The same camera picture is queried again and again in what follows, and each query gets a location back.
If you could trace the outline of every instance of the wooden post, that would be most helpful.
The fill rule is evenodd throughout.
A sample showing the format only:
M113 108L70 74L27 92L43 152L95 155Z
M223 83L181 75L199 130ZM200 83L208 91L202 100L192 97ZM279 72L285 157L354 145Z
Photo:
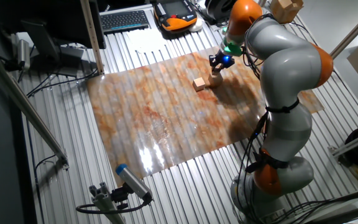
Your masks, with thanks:
M96 31L95 31L94 25L93 25L93 19L92 19L92 13L91 13L89 0L81 0L81 7L82 7L82 11L83 11L84 17L85 17L86 28L88 28L89 38L91 39L93 54L96 59L96 66L98 67L99 74L102 75L102 74L104 74L104 68L103 68L102 58L100 56L98 38L96 36Z

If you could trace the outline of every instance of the keyboard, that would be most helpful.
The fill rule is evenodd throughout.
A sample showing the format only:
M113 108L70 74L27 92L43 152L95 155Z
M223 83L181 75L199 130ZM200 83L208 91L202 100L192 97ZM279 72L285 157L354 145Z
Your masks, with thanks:
M149 22L143 10L119 12L100 16L105 34L148 28Z

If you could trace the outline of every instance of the black monitor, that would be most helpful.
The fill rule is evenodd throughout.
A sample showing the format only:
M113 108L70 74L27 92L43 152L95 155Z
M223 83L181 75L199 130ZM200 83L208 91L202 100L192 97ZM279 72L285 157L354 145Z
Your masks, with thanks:
M96 0L89 0L99 48L105 49ZM27 32L38 55L31 70L76 74L83 50L60 47L79 43L92 48L80 0L0 0L0 25L10 34Z

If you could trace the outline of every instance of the desk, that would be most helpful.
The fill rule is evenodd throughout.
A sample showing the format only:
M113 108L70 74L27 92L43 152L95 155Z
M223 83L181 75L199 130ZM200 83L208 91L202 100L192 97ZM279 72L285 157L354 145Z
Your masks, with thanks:
M146 11L151 29L156 29L150 5L123 10L139 9ZM302 38L310 39L306 32L297 27L287 28ZM156 52L139 53L129 44L127 32L124 32L107 35L107 49L102 50L101 55L106 73L121 72L217 46L220 41L222 35L219 31L204 24L200 33L166 41L165 48ZM85 51L84 58L94 61L92 50ZM85 68L85 71L79 71L78 76L82 77L89 70ZM27 93L45 77L42 74L31 78L24 76L21 87ZM52 83L57 83L71 78L50 79ZM327 150L329 145L338 147L343 144L349 131L358 127L358 107L335 74L314 92L325 110L313 115L310 140L299 153L313 166L314 181L304 189L282 197L286 210L308 200L340 197L358 190L358 182L352 174L336 163ZM56 170L53 166L56 160L51 159L52 162L46 162L37 170L45 222L108 223L104 216L75 211L77 205L91 203L91 194L88 192L90 185L105 181L110 189L116 187L85 84L72 82L54 86L51 90L37 93L30 100L65 148L70 164L68 170ZM24 129L30 166L52 155L33 127L27 129L25 118ZM126 222L237 223L239 212L233 212L229 187L238 174L243 146L244 142L237 142L146 177L144 182L151 188L155 202L140 211L126 213ZM31 176L34 185L34 174L31 173ZM41 223L35 188L34 196L37 217ZM130 207L139 204L136 196L129 198Z

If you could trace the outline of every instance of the blue light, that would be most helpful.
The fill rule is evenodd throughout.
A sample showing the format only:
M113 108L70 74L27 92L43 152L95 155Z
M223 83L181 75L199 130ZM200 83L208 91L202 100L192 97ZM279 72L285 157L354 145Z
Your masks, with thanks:
M223 57L223 63L228 63L230 62L230 56L226 55Z

